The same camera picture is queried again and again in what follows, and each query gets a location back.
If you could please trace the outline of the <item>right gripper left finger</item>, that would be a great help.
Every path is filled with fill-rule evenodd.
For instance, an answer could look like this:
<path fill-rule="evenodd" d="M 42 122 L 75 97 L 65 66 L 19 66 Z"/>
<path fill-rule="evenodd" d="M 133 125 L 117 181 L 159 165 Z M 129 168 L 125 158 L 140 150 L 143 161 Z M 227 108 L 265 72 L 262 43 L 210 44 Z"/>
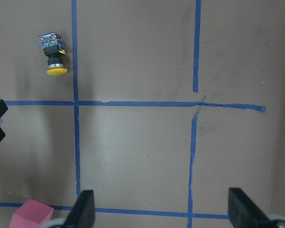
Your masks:
<path fill-rule="evenodd" d="M 64 228 L 92 228 L 95 224 L 93 190 L 83 190 L 63 223 Z"/>

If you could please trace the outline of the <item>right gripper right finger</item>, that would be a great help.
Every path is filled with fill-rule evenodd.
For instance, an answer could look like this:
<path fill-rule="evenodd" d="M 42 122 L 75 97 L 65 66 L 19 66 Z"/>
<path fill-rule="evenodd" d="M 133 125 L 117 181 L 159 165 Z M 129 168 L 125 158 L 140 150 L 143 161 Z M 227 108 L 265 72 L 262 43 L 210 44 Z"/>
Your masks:
<path fill-rule="evenodd" d="M 228 189 L 228 218 L 234 228 L 275 227 L 241 188 Z"/>

